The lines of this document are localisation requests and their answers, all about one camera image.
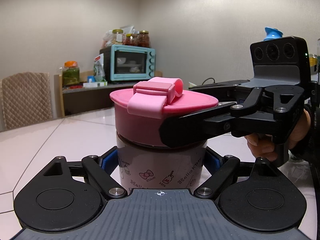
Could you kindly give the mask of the white medicine box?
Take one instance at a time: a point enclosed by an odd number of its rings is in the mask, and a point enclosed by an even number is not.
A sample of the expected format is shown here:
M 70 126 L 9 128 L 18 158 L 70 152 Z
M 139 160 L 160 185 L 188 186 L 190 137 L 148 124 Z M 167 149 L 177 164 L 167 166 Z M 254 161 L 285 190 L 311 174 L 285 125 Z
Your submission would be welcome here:
M 84 88 L 97 88 L 97 87 L 105 87 L 108 85 L 106 81 L 103 82 L 84 82 L 83 84 Z

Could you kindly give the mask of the teal toaster oven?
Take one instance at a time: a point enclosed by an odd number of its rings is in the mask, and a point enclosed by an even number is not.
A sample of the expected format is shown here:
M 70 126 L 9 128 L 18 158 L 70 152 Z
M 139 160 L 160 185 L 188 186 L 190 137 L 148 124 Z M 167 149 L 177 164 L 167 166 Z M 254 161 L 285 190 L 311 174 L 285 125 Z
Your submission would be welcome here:
M 144 81 L 155 76 L 156 51 L 152 48 L 113 44 L 99 55 L 107 82 Z

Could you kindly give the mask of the green white snack packet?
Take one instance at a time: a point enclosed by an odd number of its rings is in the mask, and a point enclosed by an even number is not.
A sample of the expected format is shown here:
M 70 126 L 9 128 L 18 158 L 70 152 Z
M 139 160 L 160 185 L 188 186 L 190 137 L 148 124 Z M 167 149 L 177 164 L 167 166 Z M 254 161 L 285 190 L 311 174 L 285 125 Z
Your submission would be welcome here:
M 104 82 L 105 80 L 105 72 L 104 72 L 104 55 L 100 54 L 94 59 L 94 78 L 97 82 Z

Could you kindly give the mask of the pink Hello Kitty bottle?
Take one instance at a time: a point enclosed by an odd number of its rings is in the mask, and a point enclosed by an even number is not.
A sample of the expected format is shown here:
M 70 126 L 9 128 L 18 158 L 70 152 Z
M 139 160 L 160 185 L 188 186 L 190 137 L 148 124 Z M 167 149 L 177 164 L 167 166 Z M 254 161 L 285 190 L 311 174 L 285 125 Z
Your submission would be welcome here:
M 127 190 L 190 189 L 200 182 L 207 141 L 187 139 L 189 128 L 173 125 L 169 139 L 177 148 L 161 142 L 159 129 L 170 117 L 182 116 L 218 105 L 217 98 L 185 90 L 179 78 L 153 77 L 133 88 L 110 94 L 114 102 L 118 164 Z

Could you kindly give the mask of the red chili jar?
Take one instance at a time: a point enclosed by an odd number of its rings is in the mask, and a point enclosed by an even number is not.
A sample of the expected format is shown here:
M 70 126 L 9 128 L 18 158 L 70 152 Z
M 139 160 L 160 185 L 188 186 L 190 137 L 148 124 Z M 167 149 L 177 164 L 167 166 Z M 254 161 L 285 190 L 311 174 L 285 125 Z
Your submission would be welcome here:
M 138 34 L 138 46 L 144 48 L 150 48 L 149 32 L 147 30 L 141 30 Z
M 126 46 L 138 46 L 137 34 L 126 34 L 124 45 Z

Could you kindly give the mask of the pale contents jar gold lid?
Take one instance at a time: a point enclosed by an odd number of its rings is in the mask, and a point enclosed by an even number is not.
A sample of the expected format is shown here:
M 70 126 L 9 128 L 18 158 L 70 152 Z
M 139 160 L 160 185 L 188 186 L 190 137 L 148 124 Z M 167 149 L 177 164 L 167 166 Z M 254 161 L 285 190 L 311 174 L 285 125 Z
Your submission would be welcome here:
M 113 29 L 111 44 L 122 45 L 123 44 L 124 31 L 123 29 Z

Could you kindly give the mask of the wooden shelf unit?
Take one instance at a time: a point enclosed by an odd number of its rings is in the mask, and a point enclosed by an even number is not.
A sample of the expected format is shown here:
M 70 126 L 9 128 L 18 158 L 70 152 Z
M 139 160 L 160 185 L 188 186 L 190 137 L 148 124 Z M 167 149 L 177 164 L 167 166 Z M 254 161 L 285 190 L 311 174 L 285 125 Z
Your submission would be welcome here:
M 110 93 L 132 88 L 135 84 L 135 82 L 125 82 L 102 87 L 63 89 L 62 76 L 56 74 L 53 76 L 54 113 L 58 117 L 65 117 L 112 107 Z

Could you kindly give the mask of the blue thermos flask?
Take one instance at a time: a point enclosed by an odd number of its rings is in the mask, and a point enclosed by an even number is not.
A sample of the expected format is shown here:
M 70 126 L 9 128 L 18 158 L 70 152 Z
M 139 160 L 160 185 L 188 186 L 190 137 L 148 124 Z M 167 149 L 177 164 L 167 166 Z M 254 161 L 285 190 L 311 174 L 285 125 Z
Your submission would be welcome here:
M 265 27 L 266 37 L 264 41 L 274 40 L 283 37 L 283 33 L 276 28 Z

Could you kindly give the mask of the quilted beige chair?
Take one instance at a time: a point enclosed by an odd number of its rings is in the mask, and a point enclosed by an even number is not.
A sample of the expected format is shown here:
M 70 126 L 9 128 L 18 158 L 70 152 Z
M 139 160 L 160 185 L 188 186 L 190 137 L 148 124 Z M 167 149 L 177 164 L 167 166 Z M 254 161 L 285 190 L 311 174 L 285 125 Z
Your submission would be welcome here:
M 1 110 L 6 129 L 52 119 L 49 74 L 23 72 L 3 78 Z

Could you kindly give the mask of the green pickle jar orange lid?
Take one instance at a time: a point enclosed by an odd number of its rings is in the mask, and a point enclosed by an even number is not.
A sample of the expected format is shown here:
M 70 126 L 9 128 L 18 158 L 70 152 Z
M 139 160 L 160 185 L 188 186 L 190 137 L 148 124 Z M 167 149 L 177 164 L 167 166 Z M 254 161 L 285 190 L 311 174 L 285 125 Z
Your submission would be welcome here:
M 67 61 L 62 70 L 62 85 L 71 86 L 80 83 L 80 69 L 76 61 Z

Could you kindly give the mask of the pink bottle cap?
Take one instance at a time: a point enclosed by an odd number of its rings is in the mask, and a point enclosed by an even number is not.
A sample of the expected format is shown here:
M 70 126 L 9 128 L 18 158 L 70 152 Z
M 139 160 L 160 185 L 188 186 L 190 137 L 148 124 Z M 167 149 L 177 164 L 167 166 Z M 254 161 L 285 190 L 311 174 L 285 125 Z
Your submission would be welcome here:
M 125 139 L 143 145 L 164 144 L 158 129 L 163 121 L 218 105 L 217 98 L 183 89 L 180 78 L 153 77 L 133 88 L 113 91 L 116 131 Z

